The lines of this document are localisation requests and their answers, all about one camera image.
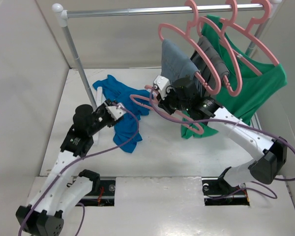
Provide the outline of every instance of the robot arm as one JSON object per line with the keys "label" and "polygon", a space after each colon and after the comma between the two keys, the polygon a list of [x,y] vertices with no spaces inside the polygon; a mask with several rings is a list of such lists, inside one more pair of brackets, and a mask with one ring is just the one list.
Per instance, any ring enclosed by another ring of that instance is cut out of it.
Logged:
{"label": "robot arm", "polygon": [[[186,111],[193,120],[222,119],[247,126],[212,97],[201,97],[189,78],[176,80],[172,85],[167,78],[157,76],[153,82],[159,92],[158,106],[170,115],[175,110]],[[271,184],[286,162],[287,147],[279,140],[225,122],[207,122],[244,148],[252,160],[237,167],[229,167],[218,178],[221,189],[231,190],[241,183],[257,180]]]}
{"label": "robot arm", "polygon": [[[71,176],[78,168],[78,164],[70,166],[62,174],[60,172],[71,162],[83,158],[93,145],[93,135],[105,126],[112,127],[118,123],[125,111],[114,106],[109,99],[106,100],[96,111],[90,105],[81,105],[75,110],[73,125],[69,129],[61,147],[58,158],[48,175],[43,187],[30,201],[28,206],[20,206],[16,217],[21,224],[42,194],[48,190],[46,196],[37,205],[34,212],[26,222],[24,231],[34,236],[59,235],[64,224],[64,218],[79,200],[90,191],[97,191],[100,184],[98,173],[83,170],[79,173],[76,181],[71,182]],[[60,178],[49,189],[56,176]]]}

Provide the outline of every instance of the cable tie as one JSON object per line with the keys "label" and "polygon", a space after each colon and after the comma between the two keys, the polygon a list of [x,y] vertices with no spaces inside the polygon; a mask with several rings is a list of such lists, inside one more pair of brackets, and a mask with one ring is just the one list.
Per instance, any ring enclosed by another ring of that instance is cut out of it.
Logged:
{"label": "cable tie", "polygon": [[232,129],[230,130],[230,132],[228,133],[227,137],[229,137],[231,135],[231,133],[233,132],[233,130],[236,128],[236,126],[238,126],[238,124],[242,121],[242,118],[240,118],[236,124],[233,125]]}

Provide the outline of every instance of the rack pole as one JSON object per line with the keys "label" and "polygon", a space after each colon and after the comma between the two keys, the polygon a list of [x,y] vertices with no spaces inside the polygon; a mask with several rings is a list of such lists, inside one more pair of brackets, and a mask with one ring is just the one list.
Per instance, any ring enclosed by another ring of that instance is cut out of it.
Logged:
{"label": "rack pole", "polygon": [[[231,5],[209,5],[197,6],[199,13],[227,12],[232,11]],[[238,4],[238,11],[263,10],[261,4]],[[92,11],[68,11],[68,18],[79,17],[101,17],[101,16],[133,16],[133,15],[155,15],[155,14],[177,14],[192,13],[189,6],[153,7],[153,8],[129,8],[113,10],[92,10]]]}
{"label": "rack pole", "polygon": [[[258,26],[258,28],[257,28],[257,30],[256,30],[256,33],[255,33],[255,37],[256,37],[256,38],[260,38],[261,34],[263,33],[263,31],[264,31],[265,28],[266,28],[266,25],[267,25],[268,22],[269,22],[269,19],[270,19],[270,18],[268,18],[265,22],[263,22],[262,24],[260,24],[260,25]],[[252,53],[252,51],[254,50],[255,46],[256,46],[256,44],[255,44],[253,41],[251,41],[251,42],[249,43],[249,46],[248,46],[248,48],[247,48],[245,54],[246,54],[247,56],[250,56],[251,53]]]}
{"label": "rack pole", "polygon": [[64,10],[63,7],[58,3],[55,3],[53,5],[52,9],[53,9],[53,12],[56,15],[56,18],[58,20],[59,25],[62,27],[65,39],[67,40],[67,43],[68,43],[68,46],[70,48],[71,54],[72,54],[72,56],[74,58],[75,65],[78,68],[78,71],[79,71],[79,74],[81,76],[81,79],[82,79],[83,85],[85,87],[85,90],[87,92],[88,98],[89,98],[90,103],[91,103],[91,105],[93,107],[93,110],[95,111],[97,109],[96,101],[95,101],[95,98],[93,96],[92,90],[89,87],[89,82],[88,82],[87,76],[86,76],[85,71],[83,69],[80,57],[78,55],[78,52],[77,52],[77,49],[76,49],[76,47],[74,45],[70,30],[68,28],[68,23],[67,23],[68,18],[67,18],[67,15],[66,15],[67,11]]}
{"label": "rack pole", "polygon": [[82,66],[81,60],[79,58],[78,52],[77,52],[77,50],[75,48],[74,42],[72,40],[70,30],[69,30],[68,26],[62,27],[62,30],[63,30],[64,36],[65,36],[65,39],[67,40],[67,43],[69,45],[71,54],[72,54],[72,56],[74,58],[75,65],[78,68],[79,74],[81,76],[81,79],[82,79],[83,85],[85,87],[85,90],[87,92],[90,103],[91,103],[91,105],[93,107],[93,110],[95,111],[96,108],[97,108],[97,104],[96,104],[95,98],[93,96],[92,90],[89,87],[89,82],[88,82],[87,76],[85,74],[85,71],[83,69],[83,66]]}
{"label": "rack pole", "polygon": [[[270,18],[272,18],[272,16],[274,15],[276,10],[278,9],[279,4],[282,2],[282,0],[269,0],[269,2],[271,3],[271,6],[272,6],[271,13],[269,15],[269,18],[265,22],[263,22],[262,24],[260,24],[258,26],[258,28],[256,30],[256,33],[255,33],[256,38],[260,38],[261,34],[263,33],[263,31],[265,30],[267,24],[269,23]],[[256,46],[256,44],[253,41],[251,41],[248,48],[247,48],[247,50],[246,50],[246,52],[245,52],[245,54],[247,56],[250,56],[251,53],[253,52],[253,50],[255,49],[255,46]]]}

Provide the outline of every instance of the pink hanger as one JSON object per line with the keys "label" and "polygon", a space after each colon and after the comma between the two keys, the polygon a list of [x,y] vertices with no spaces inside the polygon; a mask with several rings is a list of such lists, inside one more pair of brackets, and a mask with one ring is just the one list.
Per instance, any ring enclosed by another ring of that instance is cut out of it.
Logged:
{"label": "pink hanger", "polygon": [[[237,25],[235,22],[232,22],[231,20],[229,21],[227,19],[220,18],[220,22],[223,23],[223,27],[222,27],[221,31],[224,34],[227,27],[234,28],[235,30],[237,30],[241,34],[248,37],[252,42],[254,42],[267,55],[267,57],[271,60],[271,62],[275,66],[277,66],[279,64],[279,61],[273,55],[273,53],[258,38],[256,38],[255,36],[253,36],[250,33],[250,30],[252,29],[253,25],[262,24],[263,22],[265,22],[269,18],[269,15],[271,13],[271,5],[268,0],[252,0],[251,3],[259,3],[264,6],[265,13],[262,18],[260,18],[260,19],[257,19],[255,17],[251,18],[246,29],[242,28],[241,26]],[[226,4],[230,4],[232,6],[233,16],[237,15],[236,1],[235,0],[227,0]],[[201,27],[203,28],[203,25],[206,22],[203,20],[199,20],[199,21],[201,22]],[[200,33],[199,24],[197,25],[197,32],[198,32],[198,34]],[[221,43],[221,46],[225,47],[224,41],[220,40],[220,43]],[[261,71],[258,70],[251,62],[249,62],[246,58],[242,57],[237,51],[235,51],[235,49],[232,49],[232,50],[233,50],[234,54],[237,56],[237,58],[240,59],[244,64],[246,64],[256,75],[258,75],[258,76],[262,75]]]}
{"label": "pink hanger", "polygon": [[193,0],[187,0],[185,2],[185,6],[190,6],[192,8],[193,14],[194,14],[194,19],[193,21],[188,21],[187,22],[187,27],[186,27],[186,31],[182,31],[181,29],[177,28],[176,26],[170,25],[170,24],[166,24],[166,23],[162,23],[158,26],[158,36],[161,39],[161,41],[164,40],[164,37],[161,33],[162,28],[168,28],[170,30],[175,31],[176,33],[178,33],[180,36],[182,36],[197,52],[198,54],[201,56],[201,58],[204,60],[204,62],[207,64],[207,66],[209,67],[214,79],[215,79],[215,88],[212,89],[207,82],[204,80],[204,78],[201,76],[201,74],[199,72],[195,73],[195,76],[197,77],[197,79],[200,81],[200,83],[205,87],[205,89],[213,95],[216,95],[220,92],[221,90],[221,79],[216,71],[216,69],[214,68],[212,62],[210,61],[210,59],[206,56],[206,54],[204,53],[204,51],[198,46],[198,44],[190,38],[190,31],[191,28],[196,26],[197,21],[198,21],[198,9],[197,9],[197,5],[195,4],[195,2]]}
{"label": "pink hanger", "polygon": [[237,96],[242,88],[242,78],[241,78],[241,72],[239,69],[239,65],[236,59],[236,56],[233,52],[232,47],[230,46],[230,43],[228,42],[228,40],[225,37],[225,30],[226,27],[234,24],[236,18],[237,18],[237,3],[236,0],[226,0],[226,4],[230,4],[232,6],[233,9],[233,14],[230,20],[225,20],[225,24],[223,24],[222,29],[220,29],[213,21],[211,21],[210,19],[206,18],[206,17],[199,17],[198,18],[198,22],[197,22],[197,33],[199,35],[199,37],[202,37],[202,34],[200,32],[200,23],[207,23],[208,25],[210,25],[214,31],[218,34],[218,36],[220,37],[220,41],[222,42],[222,44],[224,45],[225,49],[227,50],[227,52],[229,53],[230,57],[231,57],[231,61],[233,63],[234,66],[234,70],[236,73],[236,79],[237,79],[237,88],[235,89],[235,91],[232,89],[231,84],[229,83],[229,80],[227,78],[227,76],[225,75],[223,77],[223,81],[226,85],[226,89],[228,90],[229,94],[231,96]]}
{"label": "pink hanger", "polygon": [[[148,89],[152,89],[152,86],[146,85],[144,88],[145,88],[146,90],[148,90]],[[136,100],[136,98],[138,98],[138,99],[143,99],[143,100],[145,100],[145,101],[149,101],[149,98],[148,98],[148,97],[143,97],[143,96],[136,95],[136,94],[132,94],[132,95],[130,95],[130,99],[131,99],[135,104],[137,104],[137,105],[139,105],[139,106],[142,106],[142,107],[145,107],[145,108],[148,108],[148,109],[150,109],[150,110],[153,110],[153,107],[148,106],[148,105],[146,105],[146,104],[143,104],[143,103],[141,103],[141,102],[138,102],[138,101]],[[158,104],[158,101],[154,98],[154,99],[153,99],[153,103]],[[177,118],[175,118],[175,117],[172,117],[170,114],[168,114],[168,113],[166,113],[166,112],[162,112],[162,111],[161,111],[161,113],[163,113],[163,115],[165,115],[166,117],[169,117],[169,118],[171,118],[171,119],[176,119],[177,121],[180,121],[179,119],[177,119]],[[190,118],[189,116],[185,115],[185,114],[182,113],[181,111],[175,111],[175,114],[177,114],[177,115],[179,115],[179,116],[185,118],[186,120],[193,121],[192,118]],[[197,124],[197,123],[194,124],[194,125],[195,125],[198,129],[195,129],[195,128],[189,126],[188,124],[182,124],[182,125],[185,126],[185,127],[188,128],[188,129],[190,129],[191,131],[195,132],[196,134],[203,134],[203,133],[204,133],[203,128],[202,128],[199,124]]]}

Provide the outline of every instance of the green shirt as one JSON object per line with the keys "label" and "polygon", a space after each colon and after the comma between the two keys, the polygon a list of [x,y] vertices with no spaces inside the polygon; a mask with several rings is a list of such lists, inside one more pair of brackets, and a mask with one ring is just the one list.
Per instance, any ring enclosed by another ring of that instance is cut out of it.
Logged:
{"label": "green shirt", "polygon": [[[219,22],[220,17],[208,15],[210,20],[212,20],[221,29],[223,24]],[[231,58],[225,48],[220,46],[219,36],[208,24],[204,24],[202,29],[202,35],[208,38],[212,46],[218,52],[222,60],[225,62],[226,66],[230,71],[229,81],[232,88],[235,90],[237,87],[236,74],[231,61]],[[287,84],[286,74],[281,64],[274,66],[273,64],[264,64],[252,60],[241,52],[227,37],[231,47],[237,52],[243,55],[248,61],[250,61],[256,68],[258,68],[262,75],[257,76],[248,66],[246,66],[240,60],[238,65],[241,71],[242,77],[242,90],[240,94],[236,97],[229,95],[225,87],[221,88],[221,91],[216,95],[216,100],[219,101],[229,112],[234,114],[237,118],[241,118],[243,122],[250,125],[250,120],[254,113],[261,107],[261,105],[276,91]],[[203,135],[197,135],[186,127],[181,127],[181,136],[185,139],[194,136],[196,138],[202,138],[214,135],[218,133],[215,129],[207,127],[200,124],[204,128]]]}

